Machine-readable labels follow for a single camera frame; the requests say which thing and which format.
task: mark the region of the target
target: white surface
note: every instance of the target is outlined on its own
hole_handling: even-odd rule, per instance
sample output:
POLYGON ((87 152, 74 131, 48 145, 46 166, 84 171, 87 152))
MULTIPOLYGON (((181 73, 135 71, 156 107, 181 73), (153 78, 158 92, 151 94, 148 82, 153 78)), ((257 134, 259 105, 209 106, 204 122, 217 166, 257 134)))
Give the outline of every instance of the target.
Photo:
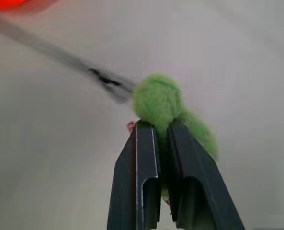
MULTIPOLYGON (((135 82, 173 76, 217 135, 246 228, 284 227, 284 0, 59 0, 5 16, 135 82)), ((87 78, 0 36, 0 230, 105 229, 135 119, 87 78)))

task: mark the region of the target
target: white wall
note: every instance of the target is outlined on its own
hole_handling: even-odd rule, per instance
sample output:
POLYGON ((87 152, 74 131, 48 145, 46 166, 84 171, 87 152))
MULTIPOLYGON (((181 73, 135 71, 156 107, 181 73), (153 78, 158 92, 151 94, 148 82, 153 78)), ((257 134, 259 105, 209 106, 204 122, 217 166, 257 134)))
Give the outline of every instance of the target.
MULTIPOLYGON (((59 0, 5 17, 135 82, 173 76, 217 135, 247 229, 284 227, 284 0, 59 0)), ((135 119, 83 75, 0 36, 0 230, 105 229, 135 119)))

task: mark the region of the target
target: green pom pom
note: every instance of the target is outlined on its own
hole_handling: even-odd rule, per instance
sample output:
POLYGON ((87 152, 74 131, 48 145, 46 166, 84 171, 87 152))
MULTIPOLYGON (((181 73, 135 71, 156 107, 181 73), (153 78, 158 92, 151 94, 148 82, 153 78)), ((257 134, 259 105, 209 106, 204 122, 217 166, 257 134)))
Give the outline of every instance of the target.
POLYGON ((160 150, 166 150, 167 129, 173 119, 185 123, 188 130, 204 149, 217 158, 217 144, 209 127, 195 114, 183 106, 178 84, 162 74, 148 76, 135 88, 134 110, 144 121, 151 123, 159 138, 160 150))

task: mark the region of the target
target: red object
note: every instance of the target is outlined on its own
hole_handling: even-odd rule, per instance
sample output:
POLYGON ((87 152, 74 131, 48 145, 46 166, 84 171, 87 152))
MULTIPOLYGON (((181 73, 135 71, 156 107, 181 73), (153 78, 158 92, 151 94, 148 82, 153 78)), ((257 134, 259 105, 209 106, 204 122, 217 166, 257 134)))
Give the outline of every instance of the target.
POLYGON ((0 10, 17 7, 28 0, 0 0, 0 10))

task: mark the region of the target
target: orange object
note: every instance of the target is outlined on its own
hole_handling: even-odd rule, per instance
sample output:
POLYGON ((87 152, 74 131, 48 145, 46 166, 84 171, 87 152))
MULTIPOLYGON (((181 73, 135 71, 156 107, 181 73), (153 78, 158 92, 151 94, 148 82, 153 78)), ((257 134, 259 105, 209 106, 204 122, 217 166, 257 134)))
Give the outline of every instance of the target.
POLYGON ((28 0, 0 0, 0 10, 17 7, 28 0))

